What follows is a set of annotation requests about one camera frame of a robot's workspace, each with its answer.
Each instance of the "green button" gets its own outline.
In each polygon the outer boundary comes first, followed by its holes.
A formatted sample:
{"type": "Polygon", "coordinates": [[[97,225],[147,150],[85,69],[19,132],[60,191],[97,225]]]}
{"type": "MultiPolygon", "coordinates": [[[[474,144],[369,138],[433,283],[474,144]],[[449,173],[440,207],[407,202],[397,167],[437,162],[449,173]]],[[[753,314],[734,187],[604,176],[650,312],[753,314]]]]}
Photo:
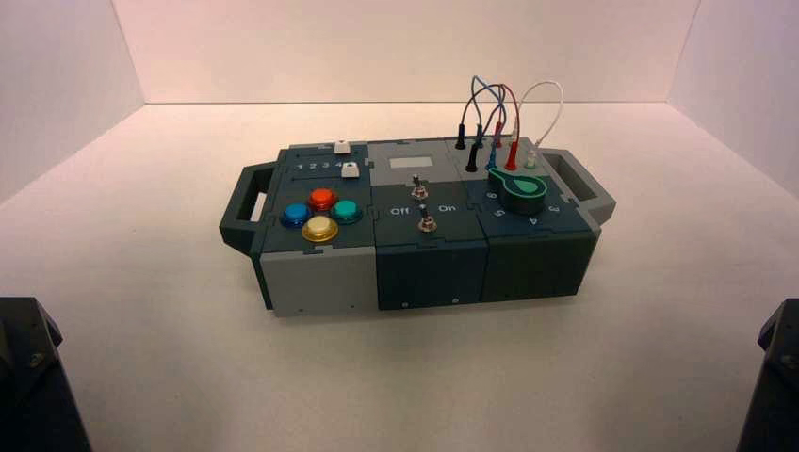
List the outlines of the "green button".
{"type": "Polygon", "coordinates": [[[524,193],[535,193],[538,186],[530,181],[523,181],[521,179],[514,179],[514,184],[519,187],[524,193]]]}
{"type": "Polygon", "coordinates": [[[361,210],[358,204],[350,200],[337,202],[331,210],[331,217],[338,219],[344,224],[353,223],[361,218],[361,210]]]}

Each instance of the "white wall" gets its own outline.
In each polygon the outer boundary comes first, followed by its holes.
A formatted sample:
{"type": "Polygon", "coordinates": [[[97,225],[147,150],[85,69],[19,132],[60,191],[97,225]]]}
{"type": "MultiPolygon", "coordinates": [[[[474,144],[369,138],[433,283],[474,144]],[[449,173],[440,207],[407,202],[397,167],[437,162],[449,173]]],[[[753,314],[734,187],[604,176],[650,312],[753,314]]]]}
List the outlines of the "white wall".
{"type": "Polygon", "coordinates": [[[638,102],[665,101],[697,1],[115,5],[151,103],[460,101],[472,73],[512,87],[557,78],[571,101],[638,102]]]}
{"type": "Polygon", "coordinates": [[[799,2],[703,0],[669,102],[799,195],[799,2]]]}
{"type": "Polygon", "coordinates": [[[0,0],[0,202],[143,105],[103,0],[0,0]]]}

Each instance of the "screw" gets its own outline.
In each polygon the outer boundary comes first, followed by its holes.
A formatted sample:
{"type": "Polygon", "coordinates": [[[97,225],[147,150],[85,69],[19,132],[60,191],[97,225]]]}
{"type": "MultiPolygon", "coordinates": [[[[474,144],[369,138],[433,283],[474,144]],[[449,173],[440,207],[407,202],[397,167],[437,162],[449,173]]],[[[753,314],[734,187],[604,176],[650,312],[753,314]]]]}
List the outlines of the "screw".
{"type": "Polygon", "coordinates": [[[34,353],[30,355],[30,361],[27,362],[27,366],[31,369],[39,366],[41,362],[44,361],[44,354],[43,353],[34,353]]]}
{"type": "Polygon", "coordinates": [[[793,355],[782,355],[779,359],[782,365],[788,367],[790,370],[799,369],[799,357],[793,355]]]}

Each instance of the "display screen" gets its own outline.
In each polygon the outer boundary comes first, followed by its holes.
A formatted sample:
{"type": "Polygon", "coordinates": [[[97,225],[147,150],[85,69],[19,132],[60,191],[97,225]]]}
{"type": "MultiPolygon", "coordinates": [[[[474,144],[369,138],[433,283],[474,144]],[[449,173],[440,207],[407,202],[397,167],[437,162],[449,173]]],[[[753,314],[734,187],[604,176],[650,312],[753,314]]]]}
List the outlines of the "display screen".
{"type": "Polygon", "coordinates": [[[391,168],[420,168],[431,167],[432,159],[429,157],[398,157],[389,158],[388,164],[391,168]]]}

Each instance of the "box module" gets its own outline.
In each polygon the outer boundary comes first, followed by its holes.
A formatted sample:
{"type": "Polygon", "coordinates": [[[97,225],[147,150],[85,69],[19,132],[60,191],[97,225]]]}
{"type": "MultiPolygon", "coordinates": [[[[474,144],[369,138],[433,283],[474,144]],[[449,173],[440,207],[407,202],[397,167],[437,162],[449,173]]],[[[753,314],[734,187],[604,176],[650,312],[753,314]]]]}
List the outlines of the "box module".
{"type": "Polygon", "coordinates": [[[476,167],[482,140],[290,146],[242,171],[222,238],[278,316],[576,294],[615,201],[570,152],[525,137],[491,146],[524,166],[476,167]]]}

